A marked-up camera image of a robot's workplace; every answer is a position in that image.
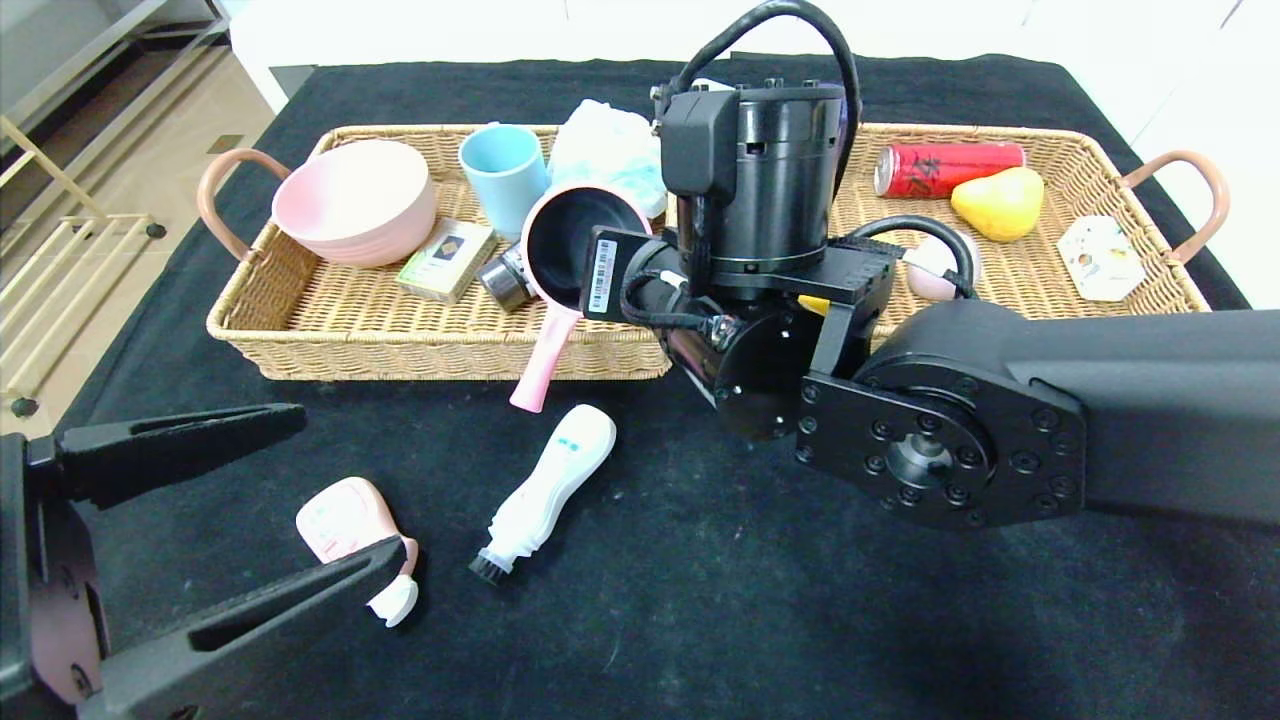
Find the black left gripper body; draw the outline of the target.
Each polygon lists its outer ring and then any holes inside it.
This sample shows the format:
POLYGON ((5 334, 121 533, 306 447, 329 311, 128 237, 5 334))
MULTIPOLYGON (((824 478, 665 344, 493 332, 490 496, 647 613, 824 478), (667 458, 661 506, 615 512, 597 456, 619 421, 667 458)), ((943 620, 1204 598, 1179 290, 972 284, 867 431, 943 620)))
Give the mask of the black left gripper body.
POLYGON ((52 480, 52 442, 3 437, 5 719, 77 719, 110 639, 87 525, 52 480))

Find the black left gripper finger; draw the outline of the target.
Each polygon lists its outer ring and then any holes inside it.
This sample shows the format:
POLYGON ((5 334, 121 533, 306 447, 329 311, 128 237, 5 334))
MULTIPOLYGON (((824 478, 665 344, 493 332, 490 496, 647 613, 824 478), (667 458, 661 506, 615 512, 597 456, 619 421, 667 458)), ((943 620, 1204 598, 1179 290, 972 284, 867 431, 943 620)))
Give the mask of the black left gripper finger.
POLYGON ((305 652, 398 575, 402 542, 380 539, 187 618, 109 657, 79 719, 233 719, 282 714, 273 687, 301 676, 305 652))
POLYGON ((27 495, 100 510, 205 475, 307 424, 298 404, 260 404, 77 427, 27 445, 27 495))

